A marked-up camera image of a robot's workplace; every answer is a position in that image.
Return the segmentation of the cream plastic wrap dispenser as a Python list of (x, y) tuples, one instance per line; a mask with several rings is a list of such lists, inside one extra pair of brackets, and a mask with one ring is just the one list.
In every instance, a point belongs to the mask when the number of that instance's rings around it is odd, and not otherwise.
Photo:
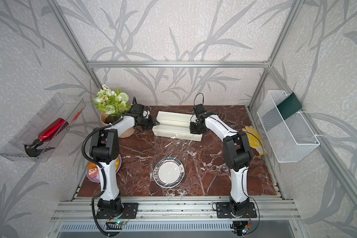
[(190, 114), (159, 111), (156, 118), (159, 124), (152, 130), (155, 136), (200, 142), (202, 134), (192, 134), (189, 129), (190, 122), (195, 119)]

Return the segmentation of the clear plastic wrap sheet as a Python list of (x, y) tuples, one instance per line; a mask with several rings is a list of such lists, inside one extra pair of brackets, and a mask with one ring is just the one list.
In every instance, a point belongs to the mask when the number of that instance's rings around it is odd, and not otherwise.
[(164, 158), (172, 157), (180, 160), (184, 166), (185, 176), (187, 175), (186, 164), (190, 156), (190, 146), (193, 145), (193, 141), (183, 139), (173, 139), (167, 137), (155, 138), (155, 155), (152, 163), (152, 178), (153, 170), (158, 162)]

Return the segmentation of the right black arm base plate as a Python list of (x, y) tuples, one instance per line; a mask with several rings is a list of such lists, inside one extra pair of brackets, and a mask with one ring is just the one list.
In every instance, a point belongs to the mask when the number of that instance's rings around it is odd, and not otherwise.
[(257, 218), (257, 209), (255, 204), (250, 201), (245, 201), (239, 204), (232, 202), (216, 202), (215, 211), (219, 219), (239, 219), (239, 218)]

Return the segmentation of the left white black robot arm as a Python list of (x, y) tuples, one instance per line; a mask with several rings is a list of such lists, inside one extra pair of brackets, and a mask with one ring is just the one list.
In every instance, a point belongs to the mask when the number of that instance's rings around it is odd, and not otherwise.
[(115, 161), (120, 153), (119, 136), (131, 128), (150, 130), (156, 124), (157, 121), (144, 105), (133, 103), (125, 116), (107, 126), (94, 129), (85, 138), (81, 152), (100, 171), (102, 203), (115, 202), (120, 198), (115, 169)]

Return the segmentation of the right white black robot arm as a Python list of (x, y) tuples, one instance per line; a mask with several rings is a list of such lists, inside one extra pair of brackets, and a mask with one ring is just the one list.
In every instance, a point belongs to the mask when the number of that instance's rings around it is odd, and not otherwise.
[(212, 131), (223, 143), (224, 162), (231, 171), (232, 188), (230, 204), (245, 206), (250, 199), (247, 192), (247, 173), (252, 160), (249, 138), (225, 124), (215, 113), (207, 112), (202, 104), (193, 107), (195, 121), (189, 125), (190, 133), (204, 134)]

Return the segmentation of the white plate green rim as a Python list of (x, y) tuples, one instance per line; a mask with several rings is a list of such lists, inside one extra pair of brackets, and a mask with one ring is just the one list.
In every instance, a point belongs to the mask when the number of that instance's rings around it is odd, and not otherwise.
[(164, 158), (153, 170), (156, 184), (162, 188), (174, 188), (184, 179), (184, 166), (177, 158)]

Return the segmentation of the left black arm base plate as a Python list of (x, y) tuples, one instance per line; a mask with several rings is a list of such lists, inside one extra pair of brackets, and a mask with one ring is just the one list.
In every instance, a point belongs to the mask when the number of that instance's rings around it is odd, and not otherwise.
[(135, 219), (138, 211), (138, 203), (123, 203), (117, 210), (99, 208), (96, 213), (97, 219)]

